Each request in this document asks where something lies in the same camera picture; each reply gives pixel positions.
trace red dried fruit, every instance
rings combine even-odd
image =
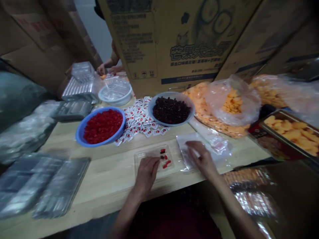
[[[101,143],[111,138],[120,129],[122,122],[123,116],[118,111],[97,113],[87,122],[83,138],[89,144]]]

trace clear plastic lid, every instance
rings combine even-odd
[[[99,98],[106,102],[117,101],[132,91],[130,83],[118,76],[106,79],[104,82],[106,86],[100,90]]]

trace clear plastic bowl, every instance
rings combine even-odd
[[[132,86],[127,80],[115,76],[104,82],[106,86],[99,92],[100,100],[112,106],[122,106],[131,100]]]
[[[176,98],[177,101],[184,101],[186,103],[186,105],[191,108],[187,119],[183,123],[179,123],[179,124],[167,124],[167,123],[163,123],[163,122],[157,120],[154,117],[154,115],[153,115],[153,108],[155,106],[156,99],[158,97],[164,97],[164,98],[168,98],[169,97],[171,99],[175,99]],[[161,125],[169,126],[169,127],[180,126],[180,125],[188,123],[194,117],[194,115],[195,115],[195,106],[194,106],[194,103],[191,101],[191,99],[188,96],[186,96],[186,95],[184,95],[182,93],[179,93],[179,92],[166,91],[166,92],[162,92],[162,93],[159,93],[159,94],[155,95],[151,99],[151,101],[149,103],[149,114],[157,123],[159,123]]]

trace person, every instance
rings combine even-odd
[[[116,50],[116,46],[114,44],[114,41],[112,41],[112,53],[111,57],[105,62],[102,63],[96,70],[96,72],[103,76],[107,73],[106,68],[111,68],[108,73],[116,75],[117,72],[123,71],[123,66],[117,66],[117,63],[119,62],[120,57]]]
[[[96,14],[100,18],[102,18],[104,20],[104,16],[103,16],[100,4],[99,4],[99,2],[97,0],[95,0],[94,11],[96,12]],[[123,71],[123,69],[124,69],[122,65],[117,66],[117,63],[119,62],[119,60],[120,60],[120,56],[119,56],[119,54],[118,54],[118,52],[116,50],[116,46],[114,44],[114,41],[112,41],[111,57],[105,63],[102,63],[96,69],[96,72],[100,76],[103,76],[103,75],[106,75],[106,73],[107,73],[106,68],[111,68],[108,73],[116,75],[117,72]]]
[[[233,219],[232,221],[235,223],[237,228],[240,228],[240,231],[238,232],[241,234],[240,238],[264,238],[263,234],[259,231],[258,226],[242,209],[223,177],[219,175],[211,158],[210,152],[205,148],[202,142],[188,141],[186,142],[186,145],[188,146],[189,153],[196,166],[207,180],[216,188],[227,209],[227,212]],[[122,239],[128,236],[133,218],[139,206],[146,199],[147,194],[153,186],[159,163],[160,160],[158,157],[148,157],[141,160],[135,185],[129,193],[123,208],[118,214],[118,217],[112,227],[110,238]]]

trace cardboard box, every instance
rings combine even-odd
[[[92,61],[97,52],[73,0],[40,0],[40,4],[76,61]]]
[[[137,98],[212,81],[260,0],[99,0]]]
[[[65,72],[74,63],[74,57],[36,0],[1,0],[1,3],[58,69]]]
[[[295,73],[319,57],[318,22],[306,23],[260,71],[260,74]]]
[[[0,6],[0,55],[12,52],[32,43],[25,32]]]
[[[216,80],[255,75],[309,18],[303,0],[264,0],[228,56]]]
[[[64,72],[56,68],[34,43],[2,55],[1,58],[53,94],[57,93],[65,80]]]

